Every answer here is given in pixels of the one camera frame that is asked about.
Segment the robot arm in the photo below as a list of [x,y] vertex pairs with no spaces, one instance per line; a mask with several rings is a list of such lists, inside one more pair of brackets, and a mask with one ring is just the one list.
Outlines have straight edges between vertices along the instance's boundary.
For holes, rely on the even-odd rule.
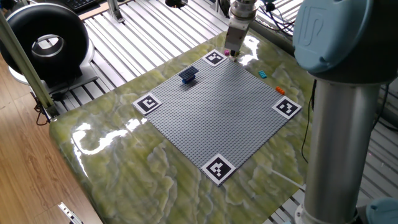
[[256,18],[258,9],[257,0],[235,0],[231,1],[229,9],[229,27],[225,39],[225,48],[231,49],[231,55],[239,51],[244,37],[249,30],[249,24]]

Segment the black cable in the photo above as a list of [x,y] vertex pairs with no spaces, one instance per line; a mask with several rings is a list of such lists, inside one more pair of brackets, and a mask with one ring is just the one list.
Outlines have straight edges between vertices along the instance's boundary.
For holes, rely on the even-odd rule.
[[39,126],[44,126],[46,124],[49,123],[48,119],[45,121],[44,124],[39,124],[39,119],[40,119],[40,115],[43,114],[45,116],[45,112],[43,112],[42,107],[39,104],[36,104],[36,106],[34,107],[34,109],[36,110],[36,112],[38,112],[39,114],[37,115],[37,119],[36,119],[36,124]]
[[275,18],[274,18],[274,16],[272,15],[271,12],[269,12],[269,15],[268,15],[268,13],[266,13],[266,12],[264,11],[263,8],[260,7],[260,9],[262,10],[262,12],[263,12],[268,18],[270,18],[270,19],[272,19],[272,21],[274,21],[274,24],[278,27],[278,30],[277,30],[277,31],[281,31],[281,32],[284,33],[285,35],[287,35],[287,36],[289,36],[289,37],[292,37],[292,35],[288,34],[288,33],[285,31],[285,29],[290,29],[290,30],[291,30],[291,28],[289,28],[289,27],[290,27],[290,26],[294,26],[294,22],[289,22],[289,23],[281,23],[281,22],[278,22],[278,21],[275,20]]
[[274,15],[272,15],[271,12],[269,13],[269,15],[271,16],[271,19],[274,21],[275,25],[280,29],[280,31],[282,31],[284,34],[288,35],[289,37],[292,37],[292,35],[288,34],[288,33],[285,31],[285,29],[288,28],[288,26],[291,26],[291,25],[288,25],[288,26],[285,26],[284,28],[281,28],[281,27],[279,26],[279,23],[275,20]]
[[313,108],[314,108],[314,106],[315,106],[315,89],[317,88],[317,80],[314,80],[313,81],[313,86],[312,86],[312,93],[311,93],[311,102],[312,102],[312,104],[311,104],[311,107],[312,107],[312,111],[313,111]]
[[68,85],[67,90],[64,91],[63,93],[60,92],[60,93],[56,93],[56,94],[52,95],[52,99],[54,101],[60,101],[62,99],[62,97],[70,90],[71,85],[76,81],[76,79],[77,79],[77,76],[75,76],[75,79],[73,79],[71,84],[69,84],[69,80],[67,80],[67,85]]
[[385,107],[386,102],[387,102],[387,96],[388,96],[388,89],[389,89],[389,87],[390,87],[390,84],[386,84],[386,89],[384,90],[384,99],[383,99],[383,103],[382,103],[382,105],[381,105],[380,113],[377,115],[376,120],[374,120],[374,122],[373,122],[373,128],[372,128],[372,130],[373,130],[374,127],[377,125],[377,122],[379,122],[379,119],[380,119],[381,115],[383,114],[384,107]]
[[228,12],[225,12],[225,9],[221,7],[221,1],[220,0],[217,0],[217,1],[218,1],[218,7],[221,9],[221,11],[223,11],[225,18],[229,19]]
[[307,139],[308,127],[310,126],[310,105],[311,105],[311,101],[312,101],[312,98],[311,98],[310,101],[308,102],[307,128],[305,129],[303,145],[301,146],[301,156],[303,157],[303,159],[305,160],[306,163],[308,163],[308,161],[307,161],[307,159],[306,159],[305,156],[304,156],[303,150],[304,150],[305,140]]
[[386,127],[387,129],[391,130],[391,131],[397,131],[398,132],[398,128],[393,128],[387,124],[384,124],[383,122],[379,121],[379,123],[381,123],[384,127]]
[[303,157],[303,159],[305,160],[306,163],[308,163],[307,159],[304,156],[304,144],[305,144],[305,140],[307,139],[307,133],[308,133],[308,127],[310,126],[310,112],[311,112],[311,105],[312,105],[312,110],[313,110],[313,106],[314,106],[314,100],[315,100],[315,89],[317,88],[317,80],[313,81],[313,85],[312,85],[312,92],[311,92],[311,97],[310,97],[310,101],[308,102],[308,118],[307,118],[307,128],[305,128],[305,134],[304,134],[304,140],[303,140],[303,145],[301,146],[301,156]]

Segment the green marble-patterned table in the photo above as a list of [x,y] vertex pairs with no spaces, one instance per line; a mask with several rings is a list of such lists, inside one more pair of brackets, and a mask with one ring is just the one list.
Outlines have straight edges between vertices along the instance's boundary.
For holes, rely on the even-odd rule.
[[221,187],[131,106],[214,48],[223,52],[224,39],[225,32],[51,122],[50,135],[105,223],[263,223],[298,189],[271,169],[303,184],[312,78],[257,33],[245,38],[238,63],[303,109]]

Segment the aluminum grating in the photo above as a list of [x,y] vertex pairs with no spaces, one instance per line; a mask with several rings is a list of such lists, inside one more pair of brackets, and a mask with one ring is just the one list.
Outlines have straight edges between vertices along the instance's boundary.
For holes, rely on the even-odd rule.
[[[291,221],[297,208],[291,201],[296,205],[303,203],[304,195],[299,189],[263,224]],[[363,206],[381,197],[398,198],[398,134],[377,124],[369,143],[357,205]]]
[[191,0],[183,10],[169,8],[164,0],[131,1],[120,8],[126,20],[121,24],[107,11],[84,20],[95,46],[90,64],[99,79],[55,102],[59,112],[84,105],[228,29],[228,19],[203,0]]

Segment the gray lego baseplate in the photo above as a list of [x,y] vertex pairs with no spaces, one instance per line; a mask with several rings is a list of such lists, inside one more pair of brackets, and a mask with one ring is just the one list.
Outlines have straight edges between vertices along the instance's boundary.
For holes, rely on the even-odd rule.
[[[229,59],[217,60],[215,67],[205,60],[185,69],[198,70],[189,84],[176,74],[154,88],[156,99],[145,103],[157,108],[146,117],[220,186],[288,121],[272,108],[286,97]],[[301,108],[283,107],[290,114]]]

